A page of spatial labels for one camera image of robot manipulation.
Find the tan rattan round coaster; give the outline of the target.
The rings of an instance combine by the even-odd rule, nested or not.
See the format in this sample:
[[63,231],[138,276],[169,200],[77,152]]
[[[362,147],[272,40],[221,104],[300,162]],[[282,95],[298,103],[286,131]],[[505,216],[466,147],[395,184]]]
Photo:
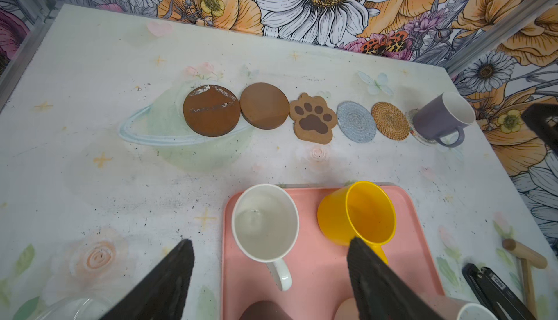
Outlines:
[[371,109],[378,131],[388,139],[405,140],[410,134],[410,125],[406,116],[389,102],[377,102]]

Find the matte brown round coaster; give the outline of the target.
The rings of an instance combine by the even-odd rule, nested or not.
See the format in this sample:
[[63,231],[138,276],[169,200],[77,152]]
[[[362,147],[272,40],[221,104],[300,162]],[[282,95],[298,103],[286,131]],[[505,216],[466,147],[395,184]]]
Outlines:
[[289,116],[289,101],[278,87],[269,83],[253,83],[241,94],[241,113],[254,127],[273,130]]

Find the brown paw print coaster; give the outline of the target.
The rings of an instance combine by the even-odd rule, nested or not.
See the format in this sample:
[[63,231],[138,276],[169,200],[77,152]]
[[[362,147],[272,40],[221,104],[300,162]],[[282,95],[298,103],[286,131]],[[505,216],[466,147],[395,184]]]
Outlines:
[[332,141],[337,115],[328,107],[324,98],[302,93],[289,104],[289,109],[298,139],[316,144],[328,144]]

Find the grey woven round coaster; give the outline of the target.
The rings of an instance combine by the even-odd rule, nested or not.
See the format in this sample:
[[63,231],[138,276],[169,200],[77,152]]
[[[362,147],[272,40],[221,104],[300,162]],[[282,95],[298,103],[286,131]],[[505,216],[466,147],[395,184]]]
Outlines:
[[337,123],[351,141],[365,144],[376,136],[376,122],[370,111],[356,102],[342,102],[337,107]]

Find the yellow mug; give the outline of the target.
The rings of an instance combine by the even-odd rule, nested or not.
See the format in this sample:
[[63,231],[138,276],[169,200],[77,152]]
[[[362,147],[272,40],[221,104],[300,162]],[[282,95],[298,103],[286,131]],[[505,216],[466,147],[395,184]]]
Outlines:
[[323,235],[333,243],[348,246],[358,237],[389,263],[383,246],[395,235],[397,216],[380,186],[359,181],[338,189],[322,199],[317,217]]

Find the glossy brown round coaster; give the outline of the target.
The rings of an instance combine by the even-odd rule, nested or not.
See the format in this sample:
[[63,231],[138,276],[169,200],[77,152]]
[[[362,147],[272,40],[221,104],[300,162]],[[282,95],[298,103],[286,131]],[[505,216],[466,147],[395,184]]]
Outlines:
[[219,137],[231,132],[241,116],[236,95],[223,86],[199,86],[186,96],[183,115],[188,126],[197,134]]

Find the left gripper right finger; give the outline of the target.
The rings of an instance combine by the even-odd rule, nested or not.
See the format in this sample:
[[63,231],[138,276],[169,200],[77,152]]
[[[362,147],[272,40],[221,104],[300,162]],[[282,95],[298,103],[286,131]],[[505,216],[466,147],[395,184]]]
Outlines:
[[350,242],[347,266],[360,320],[441,318],[359,237]]

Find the multicolour woven round coaster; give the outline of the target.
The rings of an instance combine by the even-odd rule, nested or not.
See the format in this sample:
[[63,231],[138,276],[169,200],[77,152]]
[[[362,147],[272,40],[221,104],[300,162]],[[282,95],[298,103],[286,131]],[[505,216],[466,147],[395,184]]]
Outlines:
[[410,134],[420,143],[427,145],[427,146],[434,146],[437,144],[435,140],[426,139],[424,138],[415,128],[414,125],[414,117],[419,112],[419,109],[411,109],[409,110],[405,116],[407,118],[408,124],[410,126]]

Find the lavender mug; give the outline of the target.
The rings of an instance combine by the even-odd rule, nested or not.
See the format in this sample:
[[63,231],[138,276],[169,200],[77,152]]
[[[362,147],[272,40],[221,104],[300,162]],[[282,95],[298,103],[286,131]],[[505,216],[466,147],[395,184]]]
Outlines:
[[[435,140],[448,148],[461,146],[465,139],[464,129],[472,125],[475,111],[458,93],[445,92],[421,108],[413,116],[413,125],[418,134],[428,140]],[[457,133],[452,144],[442,141],[443,137]]]

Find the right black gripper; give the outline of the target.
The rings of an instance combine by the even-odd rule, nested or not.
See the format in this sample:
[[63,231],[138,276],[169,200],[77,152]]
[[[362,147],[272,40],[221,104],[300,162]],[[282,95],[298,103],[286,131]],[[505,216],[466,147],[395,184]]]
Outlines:
[[530,105],[522,114],[522,120],[539,137],[546,146],[557,154],[557,105],[536,103]]

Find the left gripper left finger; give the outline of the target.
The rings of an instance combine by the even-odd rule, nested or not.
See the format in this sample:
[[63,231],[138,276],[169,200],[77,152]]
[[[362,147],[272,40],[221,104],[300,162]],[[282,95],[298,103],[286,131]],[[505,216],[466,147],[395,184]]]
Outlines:
[[193,243],[182,240],[103,319],[181,319],[195,255]]

